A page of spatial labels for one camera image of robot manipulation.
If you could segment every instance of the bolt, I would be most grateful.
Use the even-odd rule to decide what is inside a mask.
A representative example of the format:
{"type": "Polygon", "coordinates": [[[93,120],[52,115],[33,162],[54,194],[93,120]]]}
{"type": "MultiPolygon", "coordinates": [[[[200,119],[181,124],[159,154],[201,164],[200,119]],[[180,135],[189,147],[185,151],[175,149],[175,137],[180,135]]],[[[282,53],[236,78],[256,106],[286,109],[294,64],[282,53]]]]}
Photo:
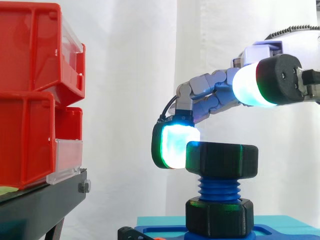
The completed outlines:
{"type": "Polygon", "coordinates": [[[82,182],[82,193],[87,194],[91,190],[91,181],[89,179],[86,179],[82,182]]]}
{"type": "Polygon", "coordinates": [[[200,196],[185,205],[188,231],[210,239],[248,236],[254,227],[253,203],[240,198],[238,179],[257,175],[258,149],[191,141],[186,147],[186,170],[201,177],[200,196]]]}

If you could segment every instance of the red storage bin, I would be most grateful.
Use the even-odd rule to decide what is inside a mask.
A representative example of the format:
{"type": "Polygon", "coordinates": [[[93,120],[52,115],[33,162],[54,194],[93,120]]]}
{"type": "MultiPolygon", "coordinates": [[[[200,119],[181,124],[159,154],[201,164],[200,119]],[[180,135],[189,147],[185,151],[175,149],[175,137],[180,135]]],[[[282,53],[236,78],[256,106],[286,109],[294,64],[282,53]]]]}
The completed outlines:
{"type": "Polygon", "coordinates": [[[56,108],[49,92],[0,92],[0,187],[55,184],[81,163],[80,108],[56,108]]]}
{"type": "Polygon", "coordinates": [[[60,106],[82,100],[85,51],[58,4],[0,1],[0,91],[47,91],[60,106]]]}

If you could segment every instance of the teal table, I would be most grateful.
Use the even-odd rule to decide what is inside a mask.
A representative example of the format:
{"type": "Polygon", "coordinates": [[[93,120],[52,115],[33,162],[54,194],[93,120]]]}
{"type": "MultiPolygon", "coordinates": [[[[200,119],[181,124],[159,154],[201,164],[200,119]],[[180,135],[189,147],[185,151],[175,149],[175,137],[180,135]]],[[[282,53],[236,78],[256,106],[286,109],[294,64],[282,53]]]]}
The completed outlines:
{"type": "MultiPolygon", "coordinates": [[[[290,235],[316,235],[320,236],[320,229],[309,226],[289,216],[255,216],[255,224],[267,225],[282,234],[290,235]]],[[[185,216],[142,216],[137,219],[137,226],[168,226],[185,225],[185,216]]],[[[261,232],[255,232],[257,236],[264,235],[261,232]]],[[[184,232],[148,232],[146,235],[156,238],[177,237],[184,232]]]]}

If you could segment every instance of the black metal shelf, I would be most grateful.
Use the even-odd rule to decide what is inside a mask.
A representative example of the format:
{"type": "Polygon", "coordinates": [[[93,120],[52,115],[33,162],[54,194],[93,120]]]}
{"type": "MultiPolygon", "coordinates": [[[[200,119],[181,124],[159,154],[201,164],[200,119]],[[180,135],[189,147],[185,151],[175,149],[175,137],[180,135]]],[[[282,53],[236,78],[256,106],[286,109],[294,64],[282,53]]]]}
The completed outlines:
{"type": "Polygon", "coordinates": [[[87,170],[55,185],[43,184],[0,197],[0,240],[58,240],[64,217],[86,198],[87,170]]]}

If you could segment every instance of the green led light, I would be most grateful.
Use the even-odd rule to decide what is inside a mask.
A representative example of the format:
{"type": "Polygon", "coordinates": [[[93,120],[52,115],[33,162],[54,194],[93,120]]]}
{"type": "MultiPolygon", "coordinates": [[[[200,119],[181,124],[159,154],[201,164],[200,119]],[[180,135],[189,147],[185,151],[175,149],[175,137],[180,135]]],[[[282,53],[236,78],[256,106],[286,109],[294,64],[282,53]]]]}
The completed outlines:
{"type": "Polygon", "coordinates": [[[186,167],[187,144],[200,141],[200,132],[192,126],[180,124],[167,125],[162,130],[161,157],[172,169],[186,167]]]}
{"type": "Polygon", "coordinates": [[[240,68],[235,74],[232,89],[235,97],[249,106],[274,107],[276,104],[268,102],[261,95],[257,85],[258,62],[240,68]]]}

